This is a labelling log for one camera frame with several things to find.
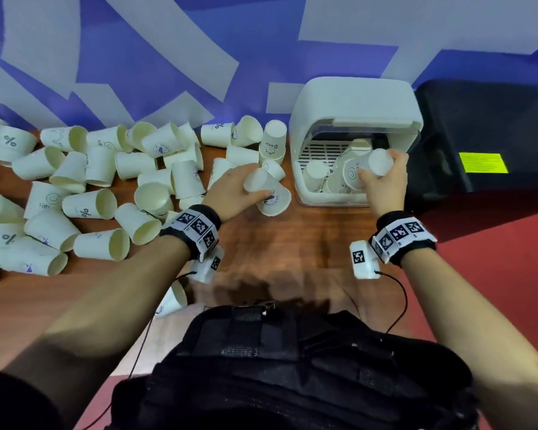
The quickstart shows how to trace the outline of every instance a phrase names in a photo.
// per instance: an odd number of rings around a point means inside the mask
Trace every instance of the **yellow label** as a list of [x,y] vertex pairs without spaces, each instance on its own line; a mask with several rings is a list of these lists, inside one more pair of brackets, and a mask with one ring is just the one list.
[[459,152],[466,173],[508,173],[501,154]]

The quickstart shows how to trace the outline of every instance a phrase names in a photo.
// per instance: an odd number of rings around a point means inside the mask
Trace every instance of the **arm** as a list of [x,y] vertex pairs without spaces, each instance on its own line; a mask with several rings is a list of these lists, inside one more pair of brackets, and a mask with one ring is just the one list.
[[[404,208],[408,156],[391,152],[384,178],[360,171],[373,214]],[[498,430],[538,429],[538,352],[488,300],[432,249],[416,249],[402,268],[437,341],[473,375],[481,409]]]
[[[203,204],[222,222],[269,196],[247,194],[243,182],[258,165],[226,172]],[[134,344],[189,259],[185,243],[159,237],[100,277],[4,371],[41,390],[72,428],[101,384]]]

